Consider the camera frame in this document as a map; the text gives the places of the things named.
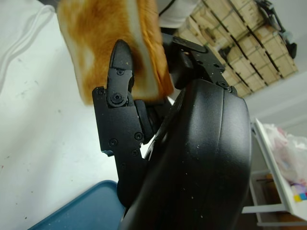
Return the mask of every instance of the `white wall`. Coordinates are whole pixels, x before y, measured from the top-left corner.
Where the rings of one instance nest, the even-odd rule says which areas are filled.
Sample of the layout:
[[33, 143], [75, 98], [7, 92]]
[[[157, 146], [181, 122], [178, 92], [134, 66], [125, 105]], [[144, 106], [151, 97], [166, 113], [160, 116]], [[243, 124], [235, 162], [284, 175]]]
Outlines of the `white wall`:
[[307, 127], [303, 128], [307, 123], [307, 72], [280, 80], [247, 97], [246, 103], [252, 120], [256, 117], [307, 137]]

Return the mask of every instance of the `cable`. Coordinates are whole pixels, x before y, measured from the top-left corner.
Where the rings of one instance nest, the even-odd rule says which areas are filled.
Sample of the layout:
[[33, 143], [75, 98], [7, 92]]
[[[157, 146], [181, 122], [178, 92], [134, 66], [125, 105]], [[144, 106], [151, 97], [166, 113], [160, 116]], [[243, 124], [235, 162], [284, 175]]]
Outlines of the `cable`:
[[12, 59], [10, 59], [14, 54], [17, 53], [17, 48], [24, 43], [27, 39], [30, 38], [29, 41], [27, 41], [27, 43], [21, 48], [24, 49], [27, 46], [30, 46], [31, 43], [33, 42], [33, 34], [36, 32], [36, 24], [38, 22], [39, 17], [44, 13], [45, 10], [51, 10], [51, 12], [55, 12], [55, 9], [53, 6], [50, 5], [46, 5], [43, 6], [35, 15], [35, 18], [30, 26], [30, 29], [24, 34], [22, 35], [19, 39], [17, 39], [16, 42], [14, 42], [14, 44], [6, 51], [3, 61], [2, 63], [0, 63], [0, 95], [3, 89], [3, 85], [4, 85], [4, 80], [5, 80], [5, 74], [6, 74], [6, 70], [8, 68], [8, 66], [10, 65], [10, 62], [12, 61]]
[[167, 11], [175, 2], [176, 0], [171, 0], [170, 3], [159, 13], [159, 17], [165, 12]]

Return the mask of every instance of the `blue container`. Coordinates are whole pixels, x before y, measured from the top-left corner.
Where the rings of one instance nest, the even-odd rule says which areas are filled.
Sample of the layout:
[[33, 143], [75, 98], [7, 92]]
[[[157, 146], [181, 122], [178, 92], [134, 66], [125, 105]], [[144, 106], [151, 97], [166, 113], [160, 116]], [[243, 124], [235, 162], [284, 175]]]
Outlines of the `blue container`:
[[124, 213], [116, 186], [96, 184], [29, 230], [116, 230]]

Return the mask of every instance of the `wooden crate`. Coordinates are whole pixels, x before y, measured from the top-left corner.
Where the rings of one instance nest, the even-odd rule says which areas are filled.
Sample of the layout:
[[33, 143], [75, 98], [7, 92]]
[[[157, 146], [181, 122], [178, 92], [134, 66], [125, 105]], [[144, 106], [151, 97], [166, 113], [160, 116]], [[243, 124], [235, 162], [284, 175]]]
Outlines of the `wooden crate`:
[[204, 3], [213, 11], [235, 39], [238, 40], [248, 33], [248, 29], [228, 0], [204, 0]]
[[231, 48], [227, 55], [227, 61], [242, 79], [247, 79], [255, 73], [250, 61], [244, 57], [238, 46]]
[[268, 84], [271, 84], [281, 78], [279, 72], [276, 70], [272, 63], [269, 63], [268, 65], [258, 69], [258, 72]]
[[194, 18], [199, 25], [205, 25], [212, 30], [220, 24], [211, 13], [211, 10], [207, 8], [202, 2], [200, 2], [194, 9], [191, 17]]
[[225, 78], [226, 82], [231, 85], [238, 84], [241, 79], [236, 75], [236, 73], [228, 65], [225, 66], [225, 71], [222, 73], [222, 76]]
[[264, 81], [260, 78], [260, 76], [257, 73], [248, 77], [244, 81], [249, 86], [249, 88], [254, 92], [265, 87]]
[[277, 31], [269, 25], [264, 25], [253, 33], [262, 44], [265, 44], [267, 41], [278, 35]]
[[227, 0], [204, 0], [204, 2], [221, 21], [234, 11]]
[[245, 37], [238, 41], [239, 46], [242, 48], [243, 52], [248, 56], [250, 53], [261, 48], [259, 42], [251, 34], [247, 34]]
[[201, 46], [208, 43], [207, 40], [202, 36], [197, 23], [191, 17], [188, 17], [185, 23], [178, 29], [178, 35], [183, 39], [194, 42]]
[[240, 75], [242, 79], [247, 79], [251, 75], [255, 74], [255, 70], [250, 65], [250, 62], [245, 58], [242, 57], [235, 62], [229, 62], [229, 64], [234, 68], [234, 70]]
[[202, 43], [197, 39], [197, 37], [187, 28], [178, 30], [178, 36], [190, 42], [202, 45]]
[[191, 17], [199, 25], [202, 36], [217, 49], [225, 48], [233, 43], [228, 32], [220, 25], [210, 10], [199, 4]]
[[254, 0], [231, 0], [231, 2], [252, 31], [264, 24], [263, 16]]
[[235, 63], [236, 61], [239, 61], [239, 59], [243, 58], [244, 55], [242, 54], [241, 50], [238, 46], [233, 45], [230, 49], [230, 52], [227, 55], [227, 61], [229, 63]]
[[221, 22], [236, 40], [239, 40], [248, 33], [247, 27], [243, 24], [236, 12], [231, 12]]
[[191, 18], [188, 17], [187, 28], [197, 37], [197, 39], [204, 45], [207, 43], [207, 40], [202, 36], [198, 24]]
[[239, 82], [238, 84], [234, 85], [234, 87], [236, 88], [236, 91], [238, 92], [239, 97], [245, 97], [245, 96], [251, 94], [251, 91], [248, 88], [248, 86], [246, 86], [246, 84], [242, 81]]
[[284, 78], [287, 78], [297, 72], [297, 67], [289, 54], [279, 57], [278, 59], [274, 60], [274, 62]]
[[288, 50], [285, 46], [285, 43], [279, 35], [274, 36], [272, 39], [268, 40], [263, 45], [273, 60], [285, 54], [288, 54]]
[[260, 69], [271, 63], [269, 57], [265, 53], [265, 50], [262, 48], [256, 49], [254, 52], [248, 54], [247, 57], [256, 69]]
[[217, 59], [220, 61], [220, 63], [225, 66], [226, 61], [221, 57], [219, 52], [214, 48], [212, 45], [208, 44], [207, 47], [212, 51], [212, 53], [217, 57]]

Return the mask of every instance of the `toast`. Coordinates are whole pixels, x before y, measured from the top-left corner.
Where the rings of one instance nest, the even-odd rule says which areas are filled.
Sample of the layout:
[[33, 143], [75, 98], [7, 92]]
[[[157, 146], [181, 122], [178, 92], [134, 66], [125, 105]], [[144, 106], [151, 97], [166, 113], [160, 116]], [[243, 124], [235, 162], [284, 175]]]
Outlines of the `toast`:
[[85, 104], [93, 103], [95, 87], [107, 87], [118, 39], [131, 48], [134, 100], [154, 101], [173, 92], [155, 0], [61, 0], [57, 14]]

